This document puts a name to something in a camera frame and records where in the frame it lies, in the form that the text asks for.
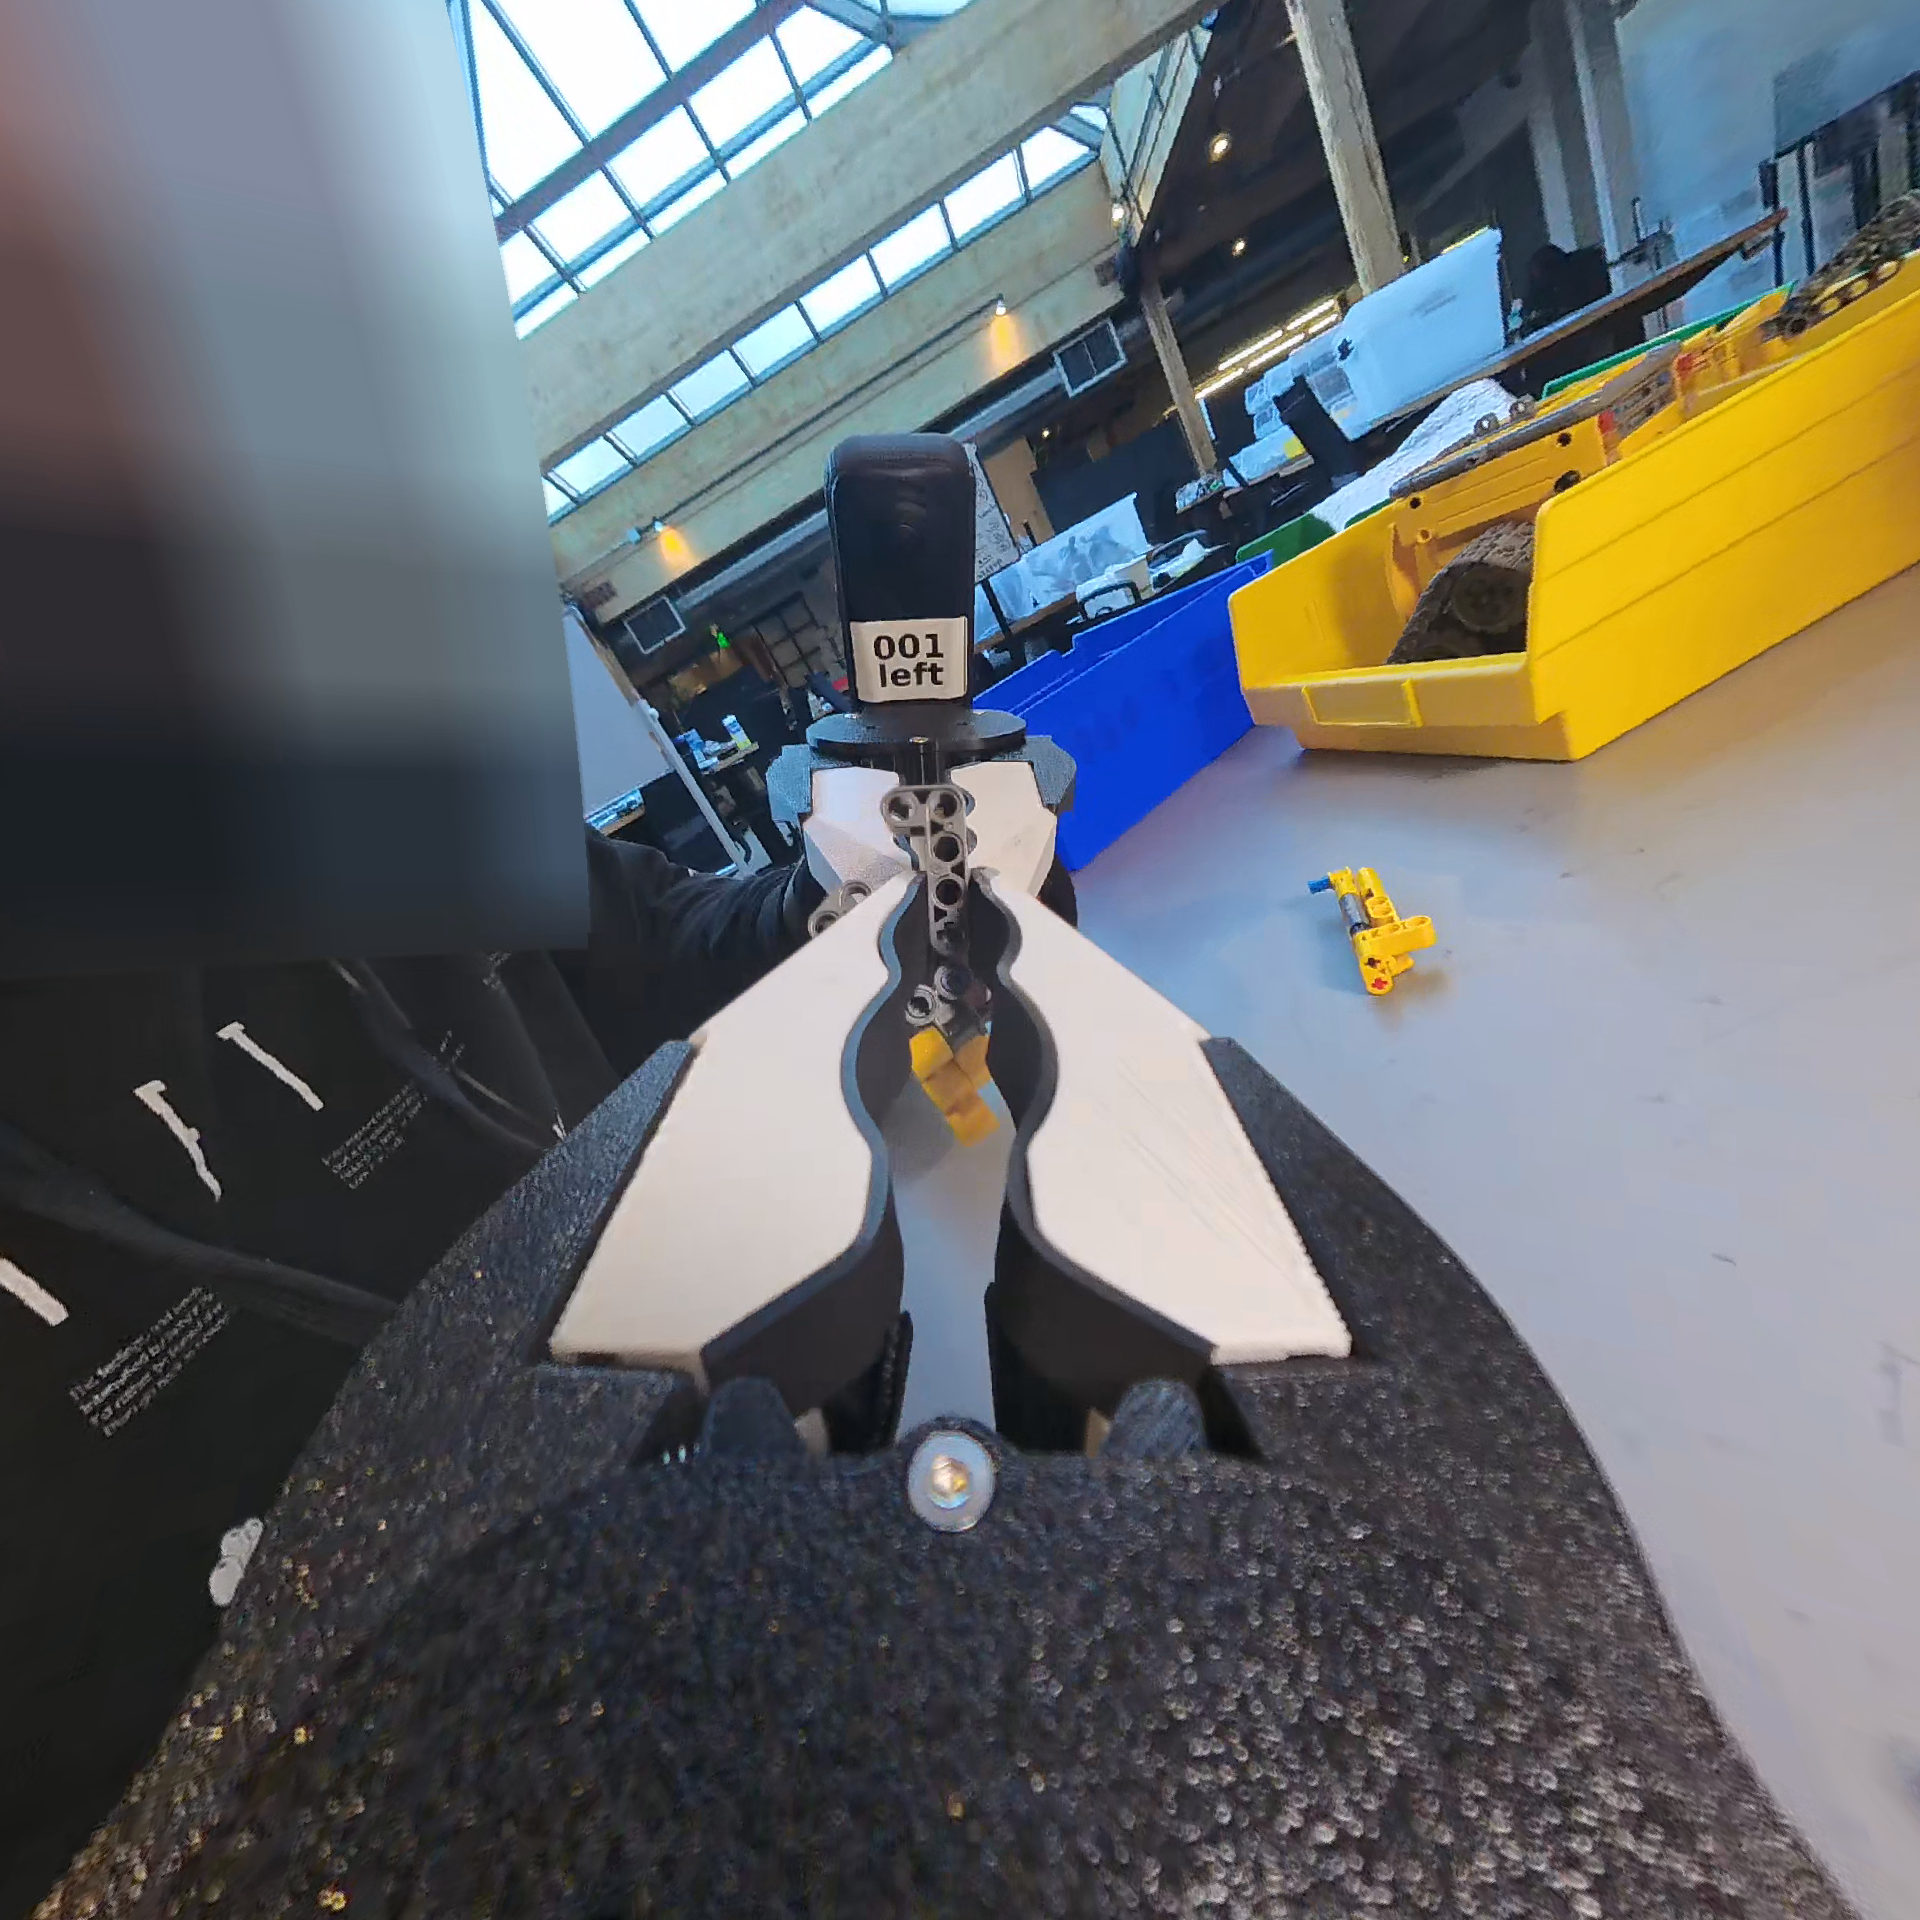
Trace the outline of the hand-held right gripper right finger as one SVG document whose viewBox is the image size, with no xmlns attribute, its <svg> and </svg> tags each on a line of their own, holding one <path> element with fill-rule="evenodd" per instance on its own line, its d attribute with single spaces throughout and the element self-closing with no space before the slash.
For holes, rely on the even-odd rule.
<svg viewBox="0 0 1920 1920">
<path fill-rule="evenodd" d="M 976 884 L 992 962 L 990 1074 L 1013 1120 L 987 1315 L 998 1436 L 1079 1451 L 1128 1389 L 1174 1382 L 1235 1433 L 1235 1369 L 1342 1364 L 1352 1332 L 1259 1155 L 1254 1069 L 1237 1096 L 1176 1004 L 1047 905 Z"/>
</svg>

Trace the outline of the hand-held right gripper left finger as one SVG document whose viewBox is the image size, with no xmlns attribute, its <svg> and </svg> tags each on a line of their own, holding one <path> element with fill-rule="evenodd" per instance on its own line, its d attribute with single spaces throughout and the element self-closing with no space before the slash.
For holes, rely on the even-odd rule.
<svg viewBox="0 0 1920 1920">
<path fill-rule="evenodd" d="M 866 1454 L 898 1432 L 906 1258 L 879 1113 L 907 1073 L 898 875 L 687 1043 L 547 1340 L 568 1364 L 767 1382 Z"/>
</svg>

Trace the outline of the grey and yellow brick assembly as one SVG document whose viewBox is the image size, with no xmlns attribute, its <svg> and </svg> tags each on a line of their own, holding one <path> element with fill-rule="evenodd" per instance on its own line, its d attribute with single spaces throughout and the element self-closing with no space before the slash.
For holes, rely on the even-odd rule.
<svg viewBox="0 0 1920 1920">
<path fill-rule="evenodd" d="M 907 994 L 907 1051 L 915 1078 L 952 1139 L 972 1146 L 998 1120 L 990 1084 L 990 997 L 959 962 L 941 962 Z"/>
</svg>

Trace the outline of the person's left forearm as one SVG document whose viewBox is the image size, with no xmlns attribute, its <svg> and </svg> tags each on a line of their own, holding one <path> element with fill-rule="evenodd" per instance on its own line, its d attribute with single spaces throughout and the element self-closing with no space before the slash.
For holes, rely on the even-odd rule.
<svg viewBox="0 0 1920 1920">
<path fill-rule="evenodd" d="M 808 865 L 687 872 L 658 848 L 584 833 L 587 947 L 563 958 L 571 997 L 616 1073 L 687 1041 L 808 939 L 824 888 Z"/>
</svg>

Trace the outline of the blue storage bin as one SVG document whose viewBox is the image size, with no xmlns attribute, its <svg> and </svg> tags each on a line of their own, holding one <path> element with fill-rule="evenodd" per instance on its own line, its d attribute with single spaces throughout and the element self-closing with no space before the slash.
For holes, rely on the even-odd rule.
<svg viewBox="0 0 1920 1920">
<path fill-rule="evenodd" d="M 1058 830 L 1069 874 L 1253 729 L 1229 601 L 1269 566 L 1269 557 L 1258 557 L 1165 593 L 979 696 L 1075 758 L 1071 802 Z"/>
</svg>

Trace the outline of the clear plastic box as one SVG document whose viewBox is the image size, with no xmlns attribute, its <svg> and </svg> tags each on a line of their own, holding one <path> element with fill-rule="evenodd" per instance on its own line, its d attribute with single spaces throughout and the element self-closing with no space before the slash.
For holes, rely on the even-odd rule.
<svg viewBox="0 0 1920 1920">
<path fill-rule="evenodd" d="M 1060 601 L 1077 601 L 1087 582 L 1118 569 L 1135 569 L 1150 546 L 1138 492 L 1120 497 L 1022 555 L 1016 572 L 1023 610 L 1034 614 Z"/>
</svg>

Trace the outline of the white partition panel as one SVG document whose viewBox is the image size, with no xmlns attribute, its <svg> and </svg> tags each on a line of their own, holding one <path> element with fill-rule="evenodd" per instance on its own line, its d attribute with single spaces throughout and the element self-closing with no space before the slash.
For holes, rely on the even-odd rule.
<svg viewBox="0 0 1920 1920">
<path fill-rule="evenodd" d="M 582 811 L 605 836 L 639 836 L 680 866 L 748 874 L 751 852 L 724 825 L 707 784 L 576 609 L 563 610 Z"/>
</svg>

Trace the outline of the yellow brick piston assembly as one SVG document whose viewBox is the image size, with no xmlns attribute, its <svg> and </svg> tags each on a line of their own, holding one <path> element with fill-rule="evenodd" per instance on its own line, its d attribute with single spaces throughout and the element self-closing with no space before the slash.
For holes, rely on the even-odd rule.
<svg viewBox="0 0 1920 1920">
<path fill-rule="evenodd" d="M 1412 969 L 1412 955 L 1436 947 L 1428 916 L 1404 916 L 1378 874 L 1370 866 L 1334 868 L 1308 883 L 1312 896 L 1330 896 L 1351 939 L 1362 988 L 1387 997 Z"/>
</svg>

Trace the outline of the green storage bin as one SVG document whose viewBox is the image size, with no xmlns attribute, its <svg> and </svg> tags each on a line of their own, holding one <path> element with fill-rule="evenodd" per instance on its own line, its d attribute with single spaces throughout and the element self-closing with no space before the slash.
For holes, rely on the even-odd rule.
<svg viewBox="0 0 1920 1920">
<path fill-rule="evenodd" d="M 1613 378 L 1620 369 L 1632 369 L 1642 358 L 1646 358 L 1653 353 L 1664 350 L 1668 345 L 1684 345 L 1684 342 L 1694 341 L 1694 336 L 1715 333 L 1718 329 L 1725 329 L 1728 324 L 1739 323 L 1739 318 L 1744 313 L 1752 310 L 1752 308 L 1757 308 L 1765 318 L 1770 318 L 1781 306 L 1781 302 L 1787 299 L 1787 294 L 1792 294 L 1790 286 L 1775 288 L 1766 294 L 1756 294 L 1752 299 L 1731 305 L 1731 306 L 1722 308 L 1718 313 L 1707 316 L 1704 321 L 1694 321 L 1694 323 L 1686 323 L 1683 328 L 1674 328 L 1667 333 L 1662 333 L 1662 336 L 1658 336 L 1648 342 L 1634 342 L 1632 347 L 1623 347 L 1623 350 L 1619 350 L 1610 356 L 1603 356 L 1603 358 L 1598 358 L 1598 361 L 1592 361 L 1584 369 L 1573 369 L 1573 371 L 1559 373 L 1556 378 L 1541 385 L 1539 393 L 1515 390 L 1515 395 L 1525 395 L 1525 397 L 1533 401 L 1533 406 L 1520 418 L 1510 418 L 1507 422 L 1495 422 L 1495 425 L 1498 428 L 1508 428 L 1510 422 L 1527 422 L 1536 413 L 1544 413 L 1551 406 L 1559 406 L 1559 404 L 1573 402 L 1573 401 L 1582 401 L 1582 397 L 1587 397 L 1587 393 L 1595 393 L 1605 385 L 1605 380 Z M 1290 520 L 1280 520 L 1272 530 L 1269 530 L 1269 533 L 1259 534 L 1259 539 L 1246 545 L 1239 550 L 1237 561 L 1247 563 L 1247 561 L 1258 561 L 1258 557 L 1271 557 L 1276 564 L 1283 564 L 1283 563 L 1296 557 L 1298 553 L 1306 553 L 1309 546 L 1330 539 L 1334 533 L 1315 515 L 1315 508 L 1318 504 L 1322 501 L 1312 504 L 1309 508 L 1303 508 L 1298 515 L 1294 515 Z"/>
</svg>

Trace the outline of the person's black printed hoodie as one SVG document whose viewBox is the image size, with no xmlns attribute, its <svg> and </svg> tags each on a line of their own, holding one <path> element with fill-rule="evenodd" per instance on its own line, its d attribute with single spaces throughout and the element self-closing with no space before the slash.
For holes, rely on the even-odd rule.
<svg viewBox="0 0 1920 1920">
<path fill-rule="evenodd" d="M 635 1068 L 544 954 L 4 982 L 4 1905 L 128 1785 L 371 1336 Z"/>
</svg>

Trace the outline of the white storage box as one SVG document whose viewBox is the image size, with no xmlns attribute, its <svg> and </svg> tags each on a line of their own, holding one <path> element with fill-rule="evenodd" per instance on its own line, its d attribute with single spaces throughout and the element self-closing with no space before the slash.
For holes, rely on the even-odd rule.
<svg viewBox="0 0 1920 1920">
<path fill-rule="evenodd" d="M 1344 440 L 1450 393 L 1507 350 L 1501 253 L 1501 228 L 1482 226 L 1330 329 L 1306 378 Z"/>
</svg>

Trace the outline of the large yellow storage bin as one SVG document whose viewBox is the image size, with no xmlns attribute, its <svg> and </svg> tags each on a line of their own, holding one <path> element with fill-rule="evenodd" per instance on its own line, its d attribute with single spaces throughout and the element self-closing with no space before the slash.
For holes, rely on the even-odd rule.
<svg viewBox="0 0 1920 1920">
<path fill-rule="evenodd" d="M 1579 761 L 1916 564 L 1916 265 L 1787 338 L 1784 299 L 1650 350 L 1231 595 L 1239 685 L 1308 749 Z M 1404 658 L 1499 525 L 1517 648 Z"/>
</svg>

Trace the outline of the wooden work table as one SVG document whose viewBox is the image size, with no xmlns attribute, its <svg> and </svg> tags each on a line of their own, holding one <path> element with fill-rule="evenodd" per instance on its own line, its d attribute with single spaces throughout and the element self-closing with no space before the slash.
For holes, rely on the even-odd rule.
<svg viewBox="0 0 1920 1920">
<path fill-rule="evenodd" d="M 1684 302 L 1694 288 L 1731 261 L 1775 257 L 1787 216 L 1766 208 L 1756 221 L 1725 233 L 1722 240 L 1684 257 L 1620 292 L 1598 294 L 1550 323 L 1525 328 L 1499 353 L 1474 356 L 1464 371 L 1436 376 L 1410 397 L 1398 401 L 1342 433 L 1351 442 L 1410 422 L 1474 380 L 1493 380 L 1523 397 L 1542 397 L 1559 378 L 1570 378 L 1620 353 L 1642 353 L 1648 342 L 1648 318 Z"/>
</svg>

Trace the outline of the thin wooden post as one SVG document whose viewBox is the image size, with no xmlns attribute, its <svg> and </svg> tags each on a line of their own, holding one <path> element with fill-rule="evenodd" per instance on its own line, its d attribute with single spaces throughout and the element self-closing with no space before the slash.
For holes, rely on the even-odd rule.
<svg viewBox="0 0 1920 1920">
<path fill-rule="evenodd" d="M 1138 308 L 1143 318 L 1143 328 L 1147 341 L 1159 361 L 1159 371 L 1167 387 L 1167 401 L 1173 413 L 1176 416 L 1184 444 L 1191 453 L 1191 462 L 1200 478 L 1215 478 L 1219 475 L 1219 454 L 1211 440 L 1208 418 L 1204 404 L 1200 402 L 1191 373 L 1184 361 L 1184 353 L 1180 347 L 1174 328 L 1167 316 L 1167 302 L 1162 291 L 1162 282 L 1152 272 L 1143 272 L 1138 282 Z"/>
</svg>

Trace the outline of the thick wooden post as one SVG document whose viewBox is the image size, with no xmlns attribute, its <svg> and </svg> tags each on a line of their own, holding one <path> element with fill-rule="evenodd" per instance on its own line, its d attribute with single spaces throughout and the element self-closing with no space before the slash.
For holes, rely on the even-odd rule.
<svg viewBox="0 0 1920 1920">
<path fill-rule="evenodd" d="M 1286 20 L 1355 282 L 1372 298 L 1404 276 L 1406 257 L 1348 11 L 1342 2 L 1286 2 Z"/>
</svg>

